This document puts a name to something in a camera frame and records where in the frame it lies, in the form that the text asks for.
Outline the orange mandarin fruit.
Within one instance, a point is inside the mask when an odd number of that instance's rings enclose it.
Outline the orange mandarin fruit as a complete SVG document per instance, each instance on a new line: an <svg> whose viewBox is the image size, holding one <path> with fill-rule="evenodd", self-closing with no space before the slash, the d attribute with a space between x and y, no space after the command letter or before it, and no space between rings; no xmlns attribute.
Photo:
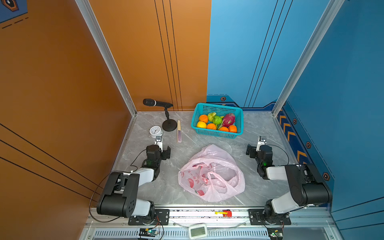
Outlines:
<svg viewBox="0 0 384 240"><path fill-rule="evenodd" d="M218 130L222 132L229 132L229 129L227 127L221 127Z"/></svg>

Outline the red dragon fruit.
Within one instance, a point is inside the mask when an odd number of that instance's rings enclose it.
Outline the red dragon fruit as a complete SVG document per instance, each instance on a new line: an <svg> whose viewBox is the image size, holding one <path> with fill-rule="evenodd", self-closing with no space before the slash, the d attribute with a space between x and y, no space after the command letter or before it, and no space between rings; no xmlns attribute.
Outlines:
<svg viewBox="0 0 384 240"><path fill-rule="evenodd" d="M229 113L223 117L222 126L228 128L236 122L236 116L233 113Z"/></svg>

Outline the pink plastic bag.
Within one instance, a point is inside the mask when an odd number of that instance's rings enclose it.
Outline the pink plastic bag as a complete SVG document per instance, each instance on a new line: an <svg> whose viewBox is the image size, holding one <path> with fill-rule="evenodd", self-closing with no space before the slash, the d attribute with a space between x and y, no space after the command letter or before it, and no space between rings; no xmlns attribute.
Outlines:
<svg viewBox="0 0 384 240"><path fill-rule="evenodd" d="M178 182L185 191L210 203L237 196L246 188L234 158L213 144L202 148L180 169Z"/></svg>

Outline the yellow lemon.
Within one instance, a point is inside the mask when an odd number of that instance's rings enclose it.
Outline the yellow lemon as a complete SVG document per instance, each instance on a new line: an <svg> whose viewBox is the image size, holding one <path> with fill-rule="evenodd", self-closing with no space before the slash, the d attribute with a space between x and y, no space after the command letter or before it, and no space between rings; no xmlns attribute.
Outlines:
<svg viewBox="0 0 384 240"><path fill-rule="evenodd" d="M199 121L197 123L197 128L206 129L207 128L207 124L205 122Z"/></svg>

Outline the orange persimmon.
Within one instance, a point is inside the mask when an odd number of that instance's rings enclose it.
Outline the orange persimmon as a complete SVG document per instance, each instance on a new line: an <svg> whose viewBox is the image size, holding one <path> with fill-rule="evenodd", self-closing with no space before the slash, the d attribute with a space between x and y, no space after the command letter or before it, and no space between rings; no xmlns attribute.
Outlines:
<svg viewBox="0 0 384 240"><path fill-rule="evenodd" d="M204 123L208 123L209 122L209 118L208 118L208 116L207 115L200 115L199 116L199 121L200 122L204 122Z"/></svg>

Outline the small orange tangerine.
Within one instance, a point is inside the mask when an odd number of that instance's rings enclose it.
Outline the small orange tangerine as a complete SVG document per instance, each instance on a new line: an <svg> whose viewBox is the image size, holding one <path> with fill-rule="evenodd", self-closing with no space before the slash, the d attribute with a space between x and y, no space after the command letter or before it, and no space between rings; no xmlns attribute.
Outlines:
<svg viewBox="0 0 384 240"><path fill-rule="evenodd" d="M217 129L217 125L215 125L213 123L207 124L207 129L209 129L209 130L216 130Z"/></svg>

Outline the green pear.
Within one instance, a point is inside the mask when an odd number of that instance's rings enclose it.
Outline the green pear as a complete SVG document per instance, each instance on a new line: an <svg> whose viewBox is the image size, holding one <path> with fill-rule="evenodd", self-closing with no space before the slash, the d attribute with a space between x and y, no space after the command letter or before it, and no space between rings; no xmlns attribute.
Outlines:
<svg viewBox="0 0 384 240"><path fill-rule="evenodd" d="M216 116L216 113L215 113L215 112L213 112L213 113L209 113L209 114L208 114L208 120L209 120L209 122L213 122L215 116Z"/></svg>

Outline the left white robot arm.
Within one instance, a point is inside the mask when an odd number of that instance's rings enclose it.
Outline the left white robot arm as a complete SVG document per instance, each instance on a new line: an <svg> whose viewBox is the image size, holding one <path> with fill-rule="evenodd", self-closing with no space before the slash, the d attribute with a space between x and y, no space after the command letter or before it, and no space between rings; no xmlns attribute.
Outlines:
<svg viewBox="0 0 384 240"><path fill-rule="evenodd" d="M171 156L171 148L162 150L158 145L146 148L147 158L142 167L132 173L111 172L98 200L99 215L118 218L138 217L150 224L155 220L156 211L152 201L138 199L139 187L155 181L160 174L163 160Z"/></svg>

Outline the white round clock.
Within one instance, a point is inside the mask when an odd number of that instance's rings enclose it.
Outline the white round clock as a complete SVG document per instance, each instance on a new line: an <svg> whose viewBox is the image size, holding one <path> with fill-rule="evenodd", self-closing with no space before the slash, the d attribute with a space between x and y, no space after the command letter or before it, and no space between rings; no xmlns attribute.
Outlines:
<svg viewBox="0 0 384 240"><path fill-rule="evenodd" d="M153 139L156 137L161 137L163 135L163 129L160 126L153 126L150 128L150 136Z"/></svg>

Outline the teal plastic basket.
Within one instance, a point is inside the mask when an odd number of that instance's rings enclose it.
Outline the teal plastic basket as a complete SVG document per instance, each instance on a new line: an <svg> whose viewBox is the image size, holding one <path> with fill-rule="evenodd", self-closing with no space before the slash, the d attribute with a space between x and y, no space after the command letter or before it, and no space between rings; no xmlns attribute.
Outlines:
<svg viewBox="0 0 384 240"><path fill-rule="evenodd" d="M191 127L200 135L234 139L243 134L244 113L237 107L198 103Z"/></svg>

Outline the right circuit board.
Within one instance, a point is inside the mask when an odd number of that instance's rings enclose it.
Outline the right circuit board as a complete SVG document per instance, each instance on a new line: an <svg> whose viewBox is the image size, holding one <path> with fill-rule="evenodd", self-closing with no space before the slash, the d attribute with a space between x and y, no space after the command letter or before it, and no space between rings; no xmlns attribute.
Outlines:
<svg viewBox="0 0 384 240"><path fill-rule="evenodd" d="M283 229L267 228L270 240L283 240Z"/></svg>

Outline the left green circuit board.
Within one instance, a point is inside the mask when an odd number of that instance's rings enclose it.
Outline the left green circuit board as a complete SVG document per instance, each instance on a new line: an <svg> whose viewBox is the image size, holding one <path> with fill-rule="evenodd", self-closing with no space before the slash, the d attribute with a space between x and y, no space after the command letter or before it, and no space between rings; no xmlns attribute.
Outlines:
<svg viewBox="0 0 384 240"><path fill-rule="evenodd" d="M158 230L149 229L149 228L141 228L139 230L138 237L140 239L154 239L156 237L159 237L160 232Z"/></svg>

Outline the white digital timer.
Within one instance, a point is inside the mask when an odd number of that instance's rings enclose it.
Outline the white digital timer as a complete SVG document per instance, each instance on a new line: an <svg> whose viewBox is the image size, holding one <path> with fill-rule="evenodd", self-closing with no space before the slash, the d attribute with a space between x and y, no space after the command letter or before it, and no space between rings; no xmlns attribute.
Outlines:
<svg viewBox="0 0 384 240"><path fill-rule="evenodd" d="M195 224L188 227L188 233L190 240L202 239L208 236L208 228L206 224Z"/></svg>

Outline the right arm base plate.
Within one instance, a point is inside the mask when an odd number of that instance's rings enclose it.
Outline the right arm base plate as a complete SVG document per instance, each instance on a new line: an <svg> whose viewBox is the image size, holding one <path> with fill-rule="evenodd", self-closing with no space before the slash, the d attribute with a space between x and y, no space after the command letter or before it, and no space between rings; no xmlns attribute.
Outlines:
<svg viewBox="0 0 384 240"><path fill-rule="evenodd" d="M249 220L252 226L289 226L292 224L289 214L277 214L267 216L265 210L249 209Z"/></svg>

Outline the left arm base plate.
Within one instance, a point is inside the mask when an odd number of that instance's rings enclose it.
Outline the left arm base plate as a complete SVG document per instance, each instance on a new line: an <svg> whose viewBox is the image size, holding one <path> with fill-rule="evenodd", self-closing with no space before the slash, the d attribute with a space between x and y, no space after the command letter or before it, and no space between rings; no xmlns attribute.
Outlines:
<svg viewBox="0 0 384 240"><path fill-rule="evenodd" d="M170 210L169 209L155 209L150 211L147 216L133 216L129 218L129 226L144 226L144 225L156 225L161 223L163 226L169 224Z"/></svg>

